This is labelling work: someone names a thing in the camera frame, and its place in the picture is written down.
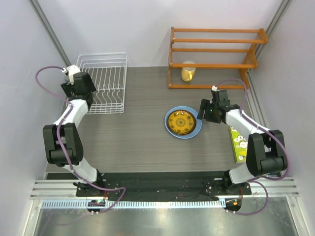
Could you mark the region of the light blue plate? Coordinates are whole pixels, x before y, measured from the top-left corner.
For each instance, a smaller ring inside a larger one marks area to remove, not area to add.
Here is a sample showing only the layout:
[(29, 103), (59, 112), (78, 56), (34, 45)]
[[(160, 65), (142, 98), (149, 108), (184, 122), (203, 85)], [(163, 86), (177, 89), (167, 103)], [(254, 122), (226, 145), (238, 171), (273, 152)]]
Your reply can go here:
[[(175, 111), (175, 110), (180, 110), (180, 109), (182, 109), (182, 110), (187, 110), (187, 111), (191, 112), (191, 113), (193, 114), (193, 116), (195, 117), (195, 119), (196, 119), (196, 127), (195, 127), (194, 131), (193, 131), (192, 133), (188, 134), (188, 135), (179, 136), (179, 135), (176, 135), (176, 134), (174, 134), (174, 133), (171, 133), (171, 131), (170, 131), (170, 130), (167, 128), (167, 126), (166, 126), (166, 119), (167, 119), (168, 115), (169, 115), (171, 112), (173, 112), (173, 111)], [(176, 138), (179, 138), (179, 139), (190, 139), (190, 138), (193, 138), (193, 137), (195, 137), (195, 136), (200, 132), (201, 127), (202, 127), (202, 121), (199, 120), (199, 119), (197, 119), (197, 116), (198, 116), (198, 112), (195, 111), (195, 110), (194, 110), (193, 108), (191, 108), (191, 107), (187, 107), (187, 106), (177, 106), (177, 107), (174, 107), (174, 108), (172, 108), (171, 110), (169, 110), (169, 111), (167, 112), (167, 114), (165, 115), (165, 118), (164, 118), (165, 128), (167, 129), (167, 131), (168, 131), (171, 135), (173, 135), (173, 136), (176, 137)]]

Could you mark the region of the yellow patterned plate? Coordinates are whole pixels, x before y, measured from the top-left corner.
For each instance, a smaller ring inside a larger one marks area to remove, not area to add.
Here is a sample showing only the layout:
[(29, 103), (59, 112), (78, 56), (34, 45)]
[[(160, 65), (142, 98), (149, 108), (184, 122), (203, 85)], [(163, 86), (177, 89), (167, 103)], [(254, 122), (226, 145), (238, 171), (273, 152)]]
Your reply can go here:
[(196, 127), (196, 119), (193, 114), (187, 110), (175, 110), (171, 112), (166, 119), (166, 126), (179, 136), (192, 133)]

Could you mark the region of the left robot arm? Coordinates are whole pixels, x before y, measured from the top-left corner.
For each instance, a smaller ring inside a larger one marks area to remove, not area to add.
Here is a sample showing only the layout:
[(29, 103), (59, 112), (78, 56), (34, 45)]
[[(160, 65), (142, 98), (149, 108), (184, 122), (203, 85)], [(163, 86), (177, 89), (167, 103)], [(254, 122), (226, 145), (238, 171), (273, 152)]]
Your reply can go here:
[(88, 185), (88, 191), (100, 196), (105, 189), (100, 172), (84, 158), (83, 145), (77, 130), (83, 116), (94, 100), (96, 88), (87, 72), (71, 75), (73, 83), (61, 84), (68, 100), (62, 116), (52, 125), (43, 128), (48, 163), (72, 172), (80, 181), (76, 186)]

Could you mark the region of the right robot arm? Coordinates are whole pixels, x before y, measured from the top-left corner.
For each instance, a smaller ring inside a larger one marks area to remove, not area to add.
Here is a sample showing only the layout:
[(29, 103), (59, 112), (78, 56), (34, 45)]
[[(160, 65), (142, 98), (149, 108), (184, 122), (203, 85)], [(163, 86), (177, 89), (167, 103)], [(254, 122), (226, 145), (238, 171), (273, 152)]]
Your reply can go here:
[(212, 99), (202, 99), (197, 118), (225, 123), (237, 130), (247, 141), (246, 162), (224, 173), (223, 191), (234, 194), (245, 182), (288, 168), (283, 133), (270, 130), (250, 118), (238, 105), (232, 105), (227, 91), (213, 87)]

